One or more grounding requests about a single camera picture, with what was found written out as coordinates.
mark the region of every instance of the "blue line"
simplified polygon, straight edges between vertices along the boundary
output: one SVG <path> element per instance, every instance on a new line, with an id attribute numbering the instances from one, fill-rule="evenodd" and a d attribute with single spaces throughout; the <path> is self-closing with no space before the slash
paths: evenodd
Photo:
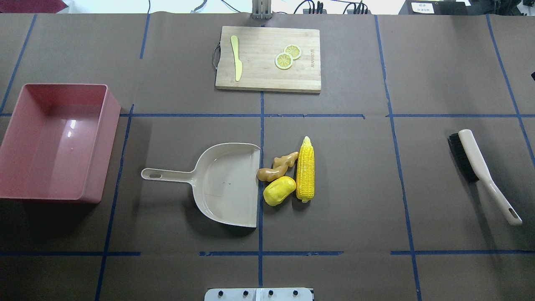
<path id="1" fill-rule="evenodd" d="M 388 114 L 386 117 L 439 117 L 439 118 L 516 118 L 515 114 Z"/>
<path id="2" fill-rule="evenodd" d="M 400 160 L 400 153 L 398 148 L 398 138 L 396 137 L 396 131 L 394 126 L 394 117 L 392 117 L 393 110 L 392 110 L 392 103 L 390 100 L 390 93 L 388 92 L 388 87 L 386 85 L 386 66 L 385 66 L 385 59 L 383 56 L 383 47 L 381 43 L 381 34 L 379 32 L 379 19 L 377 18 L 377 15 L 375 17 L 375 27 L 377 31 L 377 42 L 379 43 L 379 56 L 381 58 L 381 66 L 383 68 L 383 80 L 385 83 L 385 93 L 386 93 L 386 99 L 388 100 L 388 114 L 390 116 L 390 126 L 392 129 L 392 138 L 394 139 L 394 150 L 396 153 L 396 162 L 398 163 L 398 174 L 401 182 L 401 191 L 403 193 L 403 205 L 405 206 L 405 221 L 407 224 L 407 234 L 409 237 L 409 247 L 411 251 L 411 259 L 412 259 L 412 272 L 414 273 L 414 283 L 416 286 L 416 296 L 418 298 L 418 301 L 422 301 L 422 292 L 420 290 L 420 280 L 418 277 L 418 266 L 416 265 L 416 255 L 414 253 L 414 241 L 412 239 L 412 229 L 410 226 L 410 217 L 409 217 L 409 206 L 407 205 L 407 195 L 405 193 L 405 182 L 403 181 L 403 171 L 401 170 L 401 160 Z"/>
<path id="3" fill-rule="evenodd" d="M 535 254 L 534 250 L 436 250 L 415 251 L 416 255 L 490 255 L 490 254 Z M 392 251 L 390 255 L 411 255 L 410 251 Z"/>
<path id="4" fill-rule="evenodd" d="M 363 114 L 265 114 L 266 117 L 359 117 L 366 119 Z"/>
<path id="5" fill-rule="evenodd" d="M 0 256 L 103 256 L 104 252 L 44 251 L 44 252 L 0 252 Z M 108 256 L 141 256 L 141 252 L 109 252 Z"/>
<path id="6" fill-rule="evenodd" d="M 338 256 L 343 251 L 265 251 L 264 256 Z"/>
<path id="7" fill-rule="evenodd" d="M 526 133 L 524 122 L 522 121 L 522 117 L 520 116 L 520 112 L 518 111 L 518 106 L 516 104 L 515 96 L 513 94 L 513 89 L 511 89 L 511 84 L 509 83 L 509 78 L 507 77 L 507 72 L 505 71 L 505 67 L 503 66 L 500 51 L 498 50 L 498 44 L 496 44 L 496 39 L 494 38 L 494 32 L 492 31 L 491 17 L 489 14 L 487 14 L 486 17 L 487 17 L 488 31 L 491 34 L 492 44 L 494 45 L 494 50 L 496 51 L 496 56 L 498 57 L 498 62 L 500 63 L 500 68 L 503 73 L 503 78 L 505 78 L 507 90 L 509 90 L 509 95 L 511 96 L 513 107 L 515 107 L 516 116 L 518 117 L 518 123 L 520 123 L 522 134 L 524 134 L 524 140 L 526 141 L 526 145 L 528 146 L 528 151 L 531 157 L 531 163 L 535 167 L 535 156 L 533 155 L 533 149 L 531 148 L 530 139 L 528 138 L 528 134 Z"/>
<path id="8" fill-rule="evenodd" d="M 111 229 L 112 229 L 112 226 L 113 226 L 113 215 L 115 214 L 115 206 L 117 204 L 117 196 L 119 195 L 119 183 L 121 182 L 121 175 L 123 173 L 126 143 L 128 142 L 128 134 L 130 132 L 130 125 L 132 123 L 132 113 L 133 112 L 134 112 L 134 105 L 132 105 L 130 107 L 130 113 L 129 113 L 130 116 L 128 117 L 128 124 L 126 125 L 125 140 L 123 142 L 123 151 L 121 152 L 121 161 L 120 161 L 120 165 L 119 165 L 119 171 L 117 172 L 117 181 L 115 183 L 115 193 L 113 195 L 113 203 L 111 205 L 110 221 L 108 223 L 108 233 L 106 234 L 106 243 L 104 244 L 104 254 L 102 256 L 101 270 L 100 270 L 100 274 L 98 275 L 98 284 L 97 284 L 97 291 L 96 291 L 96 294 L 95 294 L 95 301 L 99 300 L 100 292 L 101 292 L 101 289 L 102 289 L 102 280 L 104 278 L 104 270 L 106 268 L 106 258 L 108 256 L 108 248 L 110 246 Z"/>
<path id="9" fill-rule="evenodd" d="M 258 256 L 257 251 L 199 252 L 199 256 Z"/>
<path id="10" fill-rule="evenodd" d="M 137 113 L 132 117 L 260 117 L 260 114 Z"/>
<path id="11" fill-rule="evenodd" d="M 260 168 L 264 167 L 264 125 L 265 125 L 265 111 L 264 111 L 264 91 L 260 91 Z M 264 252 L 264 202 L 262 201 L 262 191 L 264 190 L 264 182 L 260 181 L 258 186 L 258 287 L 264 287 L 263 279 L 263 265 L 264 260 L 262 253 Z"/>
<path id="12" fill-rule="evenodd" d="M 145 52 L 145 43 L 147 42 L 147 33 L 149 31 L 149 21 L 150 21 L 150 1 L 149 1 L 149 10 L 147 11 L 147 20 L 145 21 L 145 33 L 143 34 L 143 43 L 141 44 L 141 52 L 139 53 L 139 59 L 143 59 L 143 54 Z"/>
<path id="13" fill-rule="evenodd" d="M 30 39 L 30 35 L 32 34 L 33 26 L 35 25 L 36 19 L 37 14 L 34 14 L 34 18 L 32 19 L 32 23 L 30 24 L 30 28 L 28 29 L 28 33 L 26 34 L 26 39 L 24 40 L 24 44 L 22 44 L 22 49 L 20 49 L 19 58 L 17 59 L 17 63 L 15 64 L 15 68 L 13 69 L 13 73 L 11 74 L 11 79 L 9 80 L 9 84 L 7 85 L 7 89 L 4 94 L 4 100 L 2 100 L 2 105 L 0 106 L 0 114 L 4 111 L 5 103 L 7 102 L 7 97 L 9 96 L 11 86 L 13 85 L 13 81 L 15 80 L 15 76 L 17 75 L 17 70 L 19 69 L 20 61 L 22 60 L 24 50 L 26 50 L 26 45 L 28 45 L 28 41 Z"/>

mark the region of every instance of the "red cloth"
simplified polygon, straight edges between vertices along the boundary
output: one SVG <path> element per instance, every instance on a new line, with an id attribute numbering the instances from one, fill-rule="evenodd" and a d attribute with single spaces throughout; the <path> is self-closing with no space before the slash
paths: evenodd
<path id="1" fill-rule="evenodd" d="M 0 0 L 0 12 L 57 13 L 67 5 L 61 0 Z"/>

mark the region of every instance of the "brush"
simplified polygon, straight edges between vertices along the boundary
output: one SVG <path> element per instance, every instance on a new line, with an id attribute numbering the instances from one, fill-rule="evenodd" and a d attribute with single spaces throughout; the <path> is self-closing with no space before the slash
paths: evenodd
<path id="1" fill-rule="evenodd" d="M 453 158 L 468 183 L 481 180 L 488 193 L 494 199 L 498 208 L 502 211 L 503 216 L 510 225 L 521 225 L 522 219 L 511 204 L 503 196 L 500 189 L 492 180 L 488 171 L 487 164 L 481 155 L 481 151 L 476 143 L 472 131 L 461 130 L 457 134 L 452 134 L 448 138 L 449 148 L 452 151 Z"/>

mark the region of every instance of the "ginger root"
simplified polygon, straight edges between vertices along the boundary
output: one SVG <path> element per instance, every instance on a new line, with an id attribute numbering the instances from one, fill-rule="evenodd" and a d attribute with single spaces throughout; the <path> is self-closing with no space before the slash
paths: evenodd
<path id="1" fill-rule="evenodd" d="M 297 157 L 299 157 L 299 152 L 293 152 L 280 158 L 276 157 L 273 160 L 273 168 L 260 168 L 256 176 L 261 181 L 271 182 L 276 180 L 286 173 L 288 167 L 294 166 Z"/>

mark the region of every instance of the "handle hole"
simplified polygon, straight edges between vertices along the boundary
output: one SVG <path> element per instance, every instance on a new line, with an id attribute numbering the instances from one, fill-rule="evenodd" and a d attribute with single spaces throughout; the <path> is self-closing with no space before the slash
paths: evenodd
<path id="1" fill-rule="evenodd" d="M 518 218 L 518 215 L 516 215 L 516 212 L 512 209 L 512 208 L 509 208 L 509 212 L 511 212 L 511 215 L 514 217 L 514 218 Z"/>

